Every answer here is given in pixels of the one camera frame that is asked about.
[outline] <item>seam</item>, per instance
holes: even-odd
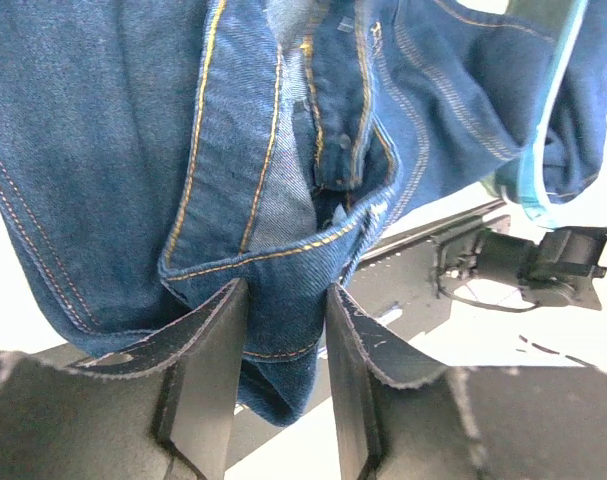
[[[417,127],[417,142],[419,144],[419,155],[416,165],[414,165],[414,169],[412,170],[412,174],[408,180],[408,185],[405,188],[405,191],[401,195],[399,199],[399,203],[394,207],[392,213],[390,214],[390,224],[394,223],[401,215],[401,212],[405,209],[409,201],[412,199],[412,196],[416,192],[418,188],[419,182],[423,177],[423,173],[425,172],[428,162],[430,160],[430,139],[427,134],[427,129],[425,127],[425,123],[420,115],[417,114],[414,106],[409,101],[407,97],[405,97],[400,90],[394,85],[390,75],[387,71],[387,63],[385,61],[385,55],[381,51],[377,56],[377,63],[379,66],[379,70],[381,72],[381,80],[383,82],[383,86],[387,87],[388,93],[392,96],[392,98],[398,102],[401,109],[405,113],[405,115],[416,125]],[[383,148],[385,150],[389,149],[389,145],[386,141],[383,141]]]
[[[487,28],[513,28],[515,30],[520,30],[522,32],[528,33],[534,37],[538,37],[542,40],[545,40],[548,43],[554,43],[554,40],[547,36],[547,35],[543,35],[540,32],[537,32],[536,30],[533,30],[531,28],[525,27],[523,25],[519,25],[516,23],[501,23],[501,24],[497,24],[497,23],[484,23],[484,22],[477,22],[475,20],[470,20],[469,18],[465,18],[464,16],[460,15],[459,13],[455,12],[454,10],[452,10],[452,8],[450,8],[449,6],[447,6],[445,3],[443,3],[441,0],[433,0],[434,3],[436,3],[439,7],[441,7],[441,9],[448,13],[449,15],[451,15],[452,17],[456,18],[457,20],[460,20],[463,23],[467,23],[468,25],[474,25],[477,27],[487,27]]]
[[[229,265],[221,265],[220,267],[208,268],[207,270],[202,270],[200,272],[192,272],[192,273],[188,273],[188,274],[177,276],[177,277],[169,277],[167,279],[167,281],[168,282],[177,282],[177,281],[186,280],[186,279],[192,278],[192,277],[198,277],[199,275],[205,275],[206,273],[219,272],[221,270],[228,270],[231,268],[241,267],[243,265],[247,265],[248,263],[258,262],[260,260],[287,257],[289,255],[295,255],[298,253],[307,252],[309,250],[313,250],[315,248],[322,247],[323,245],[328,245],[329,243],[332,243],[333,241],[337,240],[338,238],[342,237],[343,235],[345,235],[346,233],[348,233],[352,229],[354,229],[356,224],[357,224],[357,222],[353,222],[332,235],[322,238],[321,240],[318,240],[316,242],[308,243],[307,245],[303,245],[302,247],[292,248],[292,249],[286,250],[284,252],[275,252],[275,253],[270,253],[267,255],[260,255],[258,257],[247,258],[247,259],[242,260],[237,263],[233,263],[233,264],[229,264]]]
[[[167,465],[167,470],[165,471],[165,476],[163,477],[163,480],[172,480],[172,477],[174,476],[174,460],[176,460],[176,457],[172,456],[170,458],[170,463]]]
[[[250,382],[254,388],[257,388],[257,389],[261,390],[263,393],[267,394],[267,395],[264,395],[263,398],[275,397],[279,400],[281,399],[281,396],[279,395],[279,393],[274,389],[274,387],[272,386],[270,381],[267,380],[265,377],[263,377],[262,379],[256,379],[249,375],[246,375],[243,380],[245,382]]]
[[[120,353],[120,354],[125,354],[125,353],[132,353],[132,352],[137,352],[139,350],[142,350],[144,348],[147,347],[151,347],[152,345],[157,345],[157,343],[150,338],[150,340],[142,340],[141,342],[137,342],[133,347],[128,348],[127,350],[118,350],[116,352],[112,352],[112,353]]]
[[[172,379],[170,380],[170,384],[167,386],[166,392],[171,392],[174,389],[174,385],[176,385],[176,380],[179,376],[178,369],[179,369],[179,364],[178,363],[174,364],[174,368],[172,369]],[[170,406],[169,399],[166,398],[165,405],[163,406],[162,418],[165,418],[165,416],[167,415],[167,410],[168,410],[169,406]]]
[[[188,169],[186,192],[179,207],[179,215],[176,225],[174,226],[172,234],[170,235],[170,245],[168,251],[165,254],[165,262],[167,263],[168,267],[170,266],[172,254],[174,253],[174,249],[176,248],[176,241],[178,240],[181,229],[183,228],[183,222],[185,221],[185,211],[187,209],[187,204],[190,201],[190,196],[192,194],[192,186],[194,184],[194,172],[196,171],[196,156],[199,149],[199,137],[201,134],[201,123],[203,121],[205,87],[207,86],[208,73],[210,70],[210,64],[212,63],[212,56],[214,54],[216,30],[218,28],[221,15],[223,14],[223,10],[225,10],[226,2],[227,0],[220,0],[216,8],[216,12],[214,13],[212,26],[210,27],[210,31],[208,34],[207,50],[205,54],[205,61],[203,63],[203,80],[201,81],[201,87],[199,89],[198,113],[196,115],[196,122],[194,122],[194,138],[192,140],[192,153],[190,155],[190,167]]]
[[[314,53],[314,44],[312,43],[312,35],[308,34],[305,37],[305,42],[301,45],[303,54],[305,55],[305,76],[307,78],[308,88],[310,90],[310,102],[312,103],[312,113],[314,122],[316,123],[316,152],[314,154],[314,162],[317,168],[321,166],[321,155],[323,154],[323,125],[321,124],[321,110],[318,104],[318,94],[316,85],[314,84],[314,72],[312,71],[312,54]]]
[[[270,159],[272,158],[272,150],[274,149],[276,126],[278,124],[279,119],[279,94],[281,85],[281,45],[278,45],[276,48],[276,56],[276,83],[274,84],[274,107],[272,113],[270,140],[267,145],[265,160],[263,161],[263,170],[261,171],[261,178],[259,179],[259,184],[256,187],[256,192],[254,193],[254,201],[252,202],[252,212],[250,213],[250,219],[248,220],[247,226],[245,227],[245,232],[243,233],[243,240],[241,241],[241,247],[239,248],[239,255],[243,254],[243,252],[245,251],[245,247],[250,238],[250,232],[252,231],[252,226],[254,225],[254,220],[256,217],[256,207],[259,203],[259,197],[261,196],[261,192],[263,191],[263,185],[265,183],[265,173],[267,172],[267,168],[270,164]]]
[[[41,236],[43,237],[43,240],[45,241],[48,249],[50,250],[50,253],[54,257],[54,260],[56,261],[56,264],[58,265],[59,269],[61,270],[61,273],[65,277],[65,280],[67,281],[68,286],[72,289],[72,292],[74,293],[74,296],[81,303],[81,306],[83,307],[83,309],[87,313],[88,318],[92,321],[92,323],[94,323],[94,325],[96,325],[96,326],[100,326],[99,323],[96,321],[96,319],[94,319],[94,317],[92,316],[92,313],[90,312],[90,309],[89,309],[86,301],[83,299],[83,297],[79,293],[78,289],[76,288],[76,285],[74,285],[74,283],[72,282],[72,279],[70,278],[69,274],[67,273],[67,270],[63,267],[63,263],[61,262],[61,259],[56,254],[56,251],[54,249],[54,245],[52,245],[52,242],[50,241],[50,239],[48,238],[48,236],[45,234],[45,231],[44,231],[43,227],[37,221],[36,216],[34,215],[34,213],[32,212],[32,210],[27,206],[27,203],[25,202],[25,199],[23,198],[23,195],[21,195],[21,192],[19,191],[18,186],[14,183],[14,181],[10,177],[10,174],[7,171],[7,169],[5,168],[5,165],[3,164],[3,162],[1,161],[1,159],[0,159],[0,167],[1,167],[1,171],[3,172],[3,175],[5,176],[5,178],[7,179],[8,183],[10,184],[10,186],[12,187],[12,189],[14,190],[14,192],[16,193],[16,195],[18,196],[18,198],[21,201],[23,207],[27,211],[28,215],[32,219],[32,222],[34,223],[34,225],[36,226],[36,228],[41,233]]]
[[[370,94],[370,82],[367,71],[367,48],[366,48],[366,30],[363,28],[361,19],[361,13],[359,5],[355,6],[356,15],[354,19],[354,35],[356,37],[356,50],[359,57],[359,67],[361,69],[361,77],[363,81],[363,111],[361,112],[361,119],[359,120],[359,129],[354,139],[354,145],[352,146],[352,165],[351,165],[351,178],[350,181],[354,182],[356,179],[356,163],[361,144],[363,143],[363,136],[365,135],[365,123],[366,117],[370,109],[372,108],[372,98]]]
[[[12,208],[12,205],[10,204],[9,200],[6,198],[5,193],[3,192],[3,189],[1,188],[1,186],[0,186],[0,197],[3,200],[3,203],[5,204],[5,207],[7,208],[8,213],[10,214],[10,216],[14,220],[14,223],[16,224],[17,228],[19,229],[19,232],[21,232],[21,235],[23,236],[23,238],[25,239],[25,241],[28,243],[28,245],[30,246],[30,248],[34,252],[34,255],[36,256],[37,261],[41,265],[41,268],[46,273],[46,275],[48,276],[48,278],[50,279],[50,281],[52,282],[52,285],[54,286],[54,289],[58,293],[59,298],[63,301],[63,304],[65,305],[65,307],[67,308],[67,310],[72,314],[72,316],[78,322],[78,323],[75,322],[74,319],[70,319],[70,320],[72,320],[72,323],[79,330],[81,330],[81,331],[83,331],[85,333],[96,334],[96,332],[93,332],[92,329],[90,327],[88,327],[83,322],[83,320],[81,320],[81,317],[79,317],[78,313],[74,309],[74,306],[65,297],[65,294],[63,293],[63,291],[62,291],[61,287],[59,286],[59,284],[56,282],[56,279],[54,278],[54,275],[52,274],[52,272],[50,271],[50,269],[45,265],[45,262],[43,261],[43,258],[41,257],[41,254],[39,253],[38,249],[36,248],[36,245],[34,245],[34,243],[32,242],[32,240],[28,236],[27,232],[23,228],[23,224],[21,223],[21,221],[19,220],[18,216],[16,215],[16,213],[14,211],[14,208]]]
[[[581,183],[580,183],[581,187],[584,187],[588,183],[593,182],[594,180],[596,180],[599,177],[599,174],[600,174],[600,172],[597,172],[597,173],[593,173],[589,177],[585,177],[583,180],[581,180]],[[577,195],[581,194],[580,191],[567,192],[567,193],[554,193],[554,192],[545,192],[545,193],[547,193],[551,197],[558,197],[558,198],[572,197],[572,196],[577,196]]]
[[[307,345],[306,347],[301,348],[300,350],[297,350],[295,352],[286,352],[286,353],[272,353],[272,354],[266,354],[266,353],[254,353],[254,352],[247,352],[245,350],[243,350],[243,354],[244,355],[251,355],[253,357],[259,357],[259,358],[282,358],[282,357],[294,357],[296,355],[300,355],[301,353],[305,353],[306,351],[310,350],[314,345],[316,345],[316,342],[318,340],[315,340],[314,342],[310,343],[309,345]]]
[[[387,185],[390,185],[392,183],[392,168],[394,166],[394,159],[392,158],[392,153],[390,152],[389,145],[386,144],[386,141],[383,139],[383,135],[381,134],[381,131],[379,130],[379,127],[377,125],[374,126],[374,133],[379,139],[379,142],[381,142],[381,145],[383,146],[383,151],[385,152],[385,157],[387,158],[387,175],[385,176],[385,183]]]
[[[495,135],[486,137],[482,133],[480,124],[476,121],[473,115],[470,114],[465,104],[461,101],[459,94],[452,86],[452,82],[443,74],[435,65],[426,62],[419,53],[416,45],[407,32],[402,31],[395,26],[397,41],[405,58],[421,70],[437,88],[444,94],[446,101],[454,112],[456,118],[463,124],[468,133],[474,137],[481,145],[483,145],[496,158],[509,161],[519,155],[518,151],[513,151]]]

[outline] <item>cable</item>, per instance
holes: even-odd
[[[475,300],[468,300],[467,298],[459,297],[458,295],[455,295],[454,293],[448,292],[440,284],[438,286],[438,291],[439,291],[439,293],[441,295],[443,295],[443,296],[445,296],[445,297],[447,297],[450,300],[453,300],[455,302],[461,302],[461,303],[464,303],[466,305],[470,305],[472,307],[483,308],[485,310],[493,310],[493,311],[496,311],[496,312],[526,313],[526,312],[531,312],[531,311],[536,310],[537,308],[541,307],[540,304],[536,303],[536,304],[532,305],[531,307],[512,308],[512,307],[502,307],[501,305],[492,305],[491,303],[477,302]]]

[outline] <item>black mount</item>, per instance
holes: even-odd
[[[331,386],[344,480],[607,478],[607,371],[452,368],[407,343],[447,320],[439,285],[474,276],[561,304],[539,288],[558,282],[573,289],[567,304],[594,305],[607,229],[562,229],[537,247],[505,235],[509,217],[486,220],[502,206],[389,238],[349,293],[329,289],[313,403]],[[235,280],[101,359],[0,352],[0,480],[223,479],[248,303]]]

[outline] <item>blue denim jeans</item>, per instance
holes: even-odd
[[[607,0],[588,19],[546,156],[558,198],[602,157]],[[514,179],[552,48],[453,0],[0,0],[0,209],[43,313],[93,355],[247,279],[239,400],[287,425],[328,286],[410,210]]]

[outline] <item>denim fabric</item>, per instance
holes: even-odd
[[[606,36],[585,48],[607,62],[594,5]],[[552,49],[453,0],[0,0],[0,209],[45,316],[93,355],[247,279],[239,400],[287,425],[328,286],[386,225],[506,172]],[[601,161],[607,78],[584,57],[550,147],[576,151],[550,163],[559,196]]]

